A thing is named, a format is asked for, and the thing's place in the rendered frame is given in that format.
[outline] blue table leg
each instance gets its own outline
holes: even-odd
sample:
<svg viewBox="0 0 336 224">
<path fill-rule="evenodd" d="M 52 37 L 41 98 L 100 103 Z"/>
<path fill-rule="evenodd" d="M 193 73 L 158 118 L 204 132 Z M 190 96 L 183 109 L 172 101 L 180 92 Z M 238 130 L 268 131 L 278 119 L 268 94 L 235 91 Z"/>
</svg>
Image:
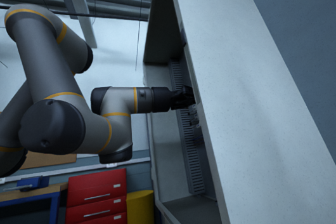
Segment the blue table leg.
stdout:
<svg viewBox="0 0 336 224">
<path fill-rule="evenodd" d="M 51 198 L 49 224 L 57 224 L 58 209 L 60 208 L 60 196 L 61 193 L 59 192 L 57 196 Z"/>
</svg>

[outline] red drawer cabinet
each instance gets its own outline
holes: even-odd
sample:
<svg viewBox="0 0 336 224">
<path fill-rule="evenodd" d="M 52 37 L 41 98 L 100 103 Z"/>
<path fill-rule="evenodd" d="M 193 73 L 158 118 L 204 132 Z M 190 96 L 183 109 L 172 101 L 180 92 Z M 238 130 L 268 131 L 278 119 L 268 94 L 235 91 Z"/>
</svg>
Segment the red drawer cabinet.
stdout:
<svg viewBox="0 0 336 224">
<path fill-rule="evenodd" d="M 126 194 L 126 169 L 70 177 L 65 223 L 127 223 Z"/>
<path fill-rule="evenodd" d="M 127 224 L 127 213 L 119 213 L 91 221 L 80 222 L 80 224 Z"/>
</svg>

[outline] yellow barrel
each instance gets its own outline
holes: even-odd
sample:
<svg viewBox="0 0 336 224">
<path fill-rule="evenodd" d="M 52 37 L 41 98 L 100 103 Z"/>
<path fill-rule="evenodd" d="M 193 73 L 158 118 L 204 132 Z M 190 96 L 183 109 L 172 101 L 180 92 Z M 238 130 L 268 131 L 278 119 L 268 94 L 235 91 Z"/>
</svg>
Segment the yellow barrel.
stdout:
<svg viewBox="0 0 336 224">
<path fill-rule="evenodd" d="M 154 200 L 152 190 L 140 190 L 127 194 L 127 223 L 154 224 Z"/>
</svg>

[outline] wooden tabletop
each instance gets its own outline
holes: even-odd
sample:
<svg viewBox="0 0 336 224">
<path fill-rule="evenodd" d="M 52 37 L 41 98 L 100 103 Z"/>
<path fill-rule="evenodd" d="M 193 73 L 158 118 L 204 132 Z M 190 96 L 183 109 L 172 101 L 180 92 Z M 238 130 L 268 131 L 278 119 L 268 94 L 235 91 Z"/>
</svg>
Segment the wooden tabletop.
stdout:
<svg viewBox="0 0 336 224">
<path fill-rule="evenodd" d="M 66 190 L 67 188 L 68 188 L 68 182 L 65 182 L 65 183 L 55 183 L 54 185 L 50 185 L 48 187 L 44 187 L 41 189 L 31 190 L 28 192 L 21 192 L 19 190 L 11 192 L 3 192 L 0 193 L 0 202 L 11 201 L 13 199 L 22 199 L 42 194 L 51 194 L 53 192 L 60 192 L 62 190 Z"/>
</svg>

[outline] yellow stripe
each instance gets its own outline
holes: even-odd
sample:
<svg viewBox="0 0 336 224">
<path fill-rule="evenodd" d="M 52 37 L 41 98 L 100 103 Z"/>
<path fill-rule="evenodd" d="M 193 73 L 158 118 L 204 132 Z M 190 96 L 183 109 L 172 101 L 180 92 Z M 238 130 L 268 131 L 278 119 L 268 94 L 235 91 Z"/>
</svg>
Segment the yellow stripe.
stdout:
<svg viewBox="0 0 336 224">
<path fill-rule="evenodd" d="M 81 98 L 84 98 L 82 95 L 79 95 L 78 93 L 71 93 L 71 92 L 66 91 L 64 93 L 55 93 L 53 95 L 50 95 L 50 96 L 44 98 L 44 100 L 49 100 L 50 98 L 54 98 L 54 97 L 61 96 L 61 95 L 76 95 L 76 96 L 79 96 Z"/>
<path fill-rule="evenodd" d="M 130 116 L 129 114 L 125 113 L 125 112 L 111 112 L 111 113 L 109 113 L 109 114 L 104 114 L 104 115 L 102 115 L 102 116 L 103 116 L 103 117 L 108 117 L 108 116 L 115 116 L 115 115 L 127 116 L 127 117 L 130 117 L 130 118 L 131 118 L 131 116 Z"/>
<path fill-rule="evenodd" d="M 20 148 L 7 148 L 7 147 L 0 147 L 1 152 L 18 152 L 20 150 L 23 150 L 23 147 Z"/>
<path fill-rule="evenodd" d="M 67 33 L 67 26 L 63 22 L 61 34 L 56 39 L 57 44 L 60 44 L 63 41 L 66 33 Z"/>
<path fill-rule="evenodd" d="M 106 148 L 106 146 L 110 143 L 110 140 L 111 140 L 111 136 L 112 136 L 112 127 L 111 127 L 111 124 L 110 124 L 110 121 L 107 120 L 107 123 L 108 123 L 108 129 L 110 130 L 109 133 L 108 133 L 108 139 L 105 143 L 105 145 L 103 146 L 103 148 L 101 148 L 99 151 L 97 151 L 95 154 L 101 152 L 104 148 Z"/>
<path fill-rule="evenodd" d="M 12 12 L 9 12 L 7 15 L 6 15 L 6 18 L 4 19 L 4 24 L 6 25 L 6 22 L 7 22 L 7 19 L 11 16 L 11 15 L 14 15 L 15 13 L 20 13 L 20 12 L 27 12 L 27 13 L 35 13 L 36 15 L 39 15 L 39 16 L 42 16 L 43 18 L 45 18 L 48 22 L 51 23 L 51 21 L 45 17 L 43 14 L 37 12 L 37 11 L 34 11 L 34 10 L 30 10 L 30 9 L 17 9 L 17 10 L 13 10 Z"/>
<path fill-rule="evenodd" d="M 138 97 L 136 96 L 136 87 L 133 87 L 133 93 L 134 93 L 134 113 L 136 114 L 138 112 Z"/>
</svg>

